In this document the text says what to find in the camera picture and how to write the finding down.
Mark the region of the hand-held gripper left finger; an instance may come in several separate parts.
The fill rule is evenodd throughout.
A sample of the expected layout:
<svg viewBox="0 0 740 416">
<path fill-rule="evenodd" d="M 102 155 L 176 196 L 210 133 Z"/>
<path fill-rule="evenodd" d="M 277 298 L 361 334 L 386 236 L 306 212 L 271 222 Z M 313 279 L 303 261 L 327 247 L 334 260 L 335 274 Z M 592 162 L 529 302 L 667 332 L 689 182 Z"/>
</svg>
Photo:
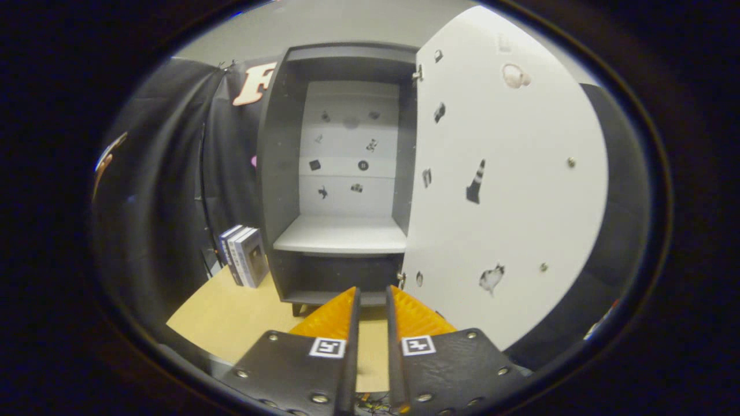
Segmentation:
<svg viewBox="0 0 740 416">
<path fill-rule="evenodd" d="M 271 414 L 351 415 L 361 290 L 351 287 L 287 332 L 264 332 L 220 382 Z"/>
</svg>

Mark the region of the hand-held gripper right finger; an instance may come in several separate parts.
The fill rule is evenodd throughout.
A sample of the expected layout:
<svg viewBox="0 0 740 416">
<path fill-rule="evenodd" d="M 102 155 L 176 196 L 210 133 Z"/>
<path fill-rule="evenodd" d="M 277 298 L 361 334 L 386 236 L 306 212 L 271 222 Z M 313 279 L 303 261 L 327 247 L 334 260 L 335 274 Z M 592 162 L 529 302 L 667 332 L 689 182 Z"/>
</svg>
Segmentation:
<svg viewBox="0 0 740 416">
<path fill-rule="evenodd" d="M 475 415 L 528 377 L 478 328 L 457 329 L 396 286 L 386 289 L 390 406 L 400 415 Z"/>
</svg>

